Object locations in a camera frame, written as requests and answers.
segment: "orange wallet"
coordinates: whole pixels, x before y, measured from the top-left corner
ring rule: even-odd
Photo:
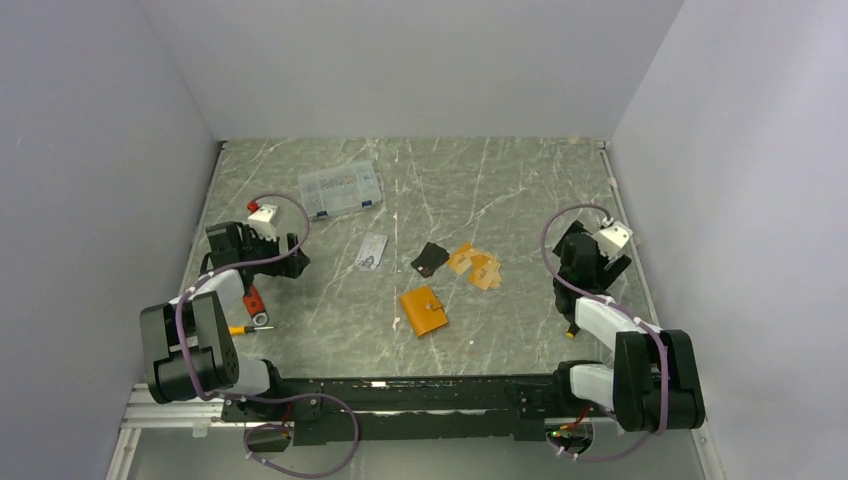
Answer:
[[[421,287],[400,296],[400,305],[417,336],[448,324],[442,303],[430,287]]]

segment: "plastic storage box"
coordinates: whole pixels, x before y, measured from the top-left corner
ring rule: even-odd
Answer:
[[[353,162],[305,173],[297,180],[303,206],[312,219],[374,207],[383,200],[371,162]]]

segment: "black card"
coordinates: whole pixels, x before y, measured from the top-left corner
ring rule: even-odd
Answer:
[[[450,254],[447,250],[435,243],[427,242],[427,245],[424,245],[424,250],[421,251],[421,255],[418,255],[418,258],[412,261],[412,268],[422,277],[430,278],[436,273],[437,268],[448,261],[448,258],[450,258]]]

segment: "screwdriver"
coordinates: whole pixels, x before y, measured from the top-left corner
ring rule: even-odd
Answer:
[[[230,327],[230,335],[246,335],[248,333],[253,333],[257,330],[270,330],[274,327],[254,327],[254,326],[246,326],[246,327]]]

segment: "marble table surface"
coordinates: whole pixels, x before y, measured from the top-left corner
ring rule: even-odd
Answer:
[[[609,361],[589,334],[565,336],[539,252],[542,225],[557,209],[596,202],[617,213],[594,140],[260,139],[224,148],[204,227],[246,221],[247,201],[262,192],[300,198],[299,174],[351,161],[373,162],[383,189],[383,203],[373,209],[312,222],[303,247],[312,263],[300,278],[257,277],[276,328],[234,338],[240,354],[267,358],[286,377],[548,373],[563,360]],[[300,233],[297,210],[274,203],[282,207],[278,233]],[[549,249],[576,218],[567,214],[554,224]],[[590,211],[579,218],[598,220]],[[353,264],[366,232],[389,236],[379,272]],[[481,291],[447,266],[421,277],[409,264],[428,241],[449,252],[472,242],[493,253],[502,262],[501,288]],[[201,235],[190,278],[208,250]],[[449,323],[418,338],[398,296],[423,285],[441,300]],[[610,293],[650,318],[633,267]],[[238,307],[227,312],[228,322],[248,324]]]

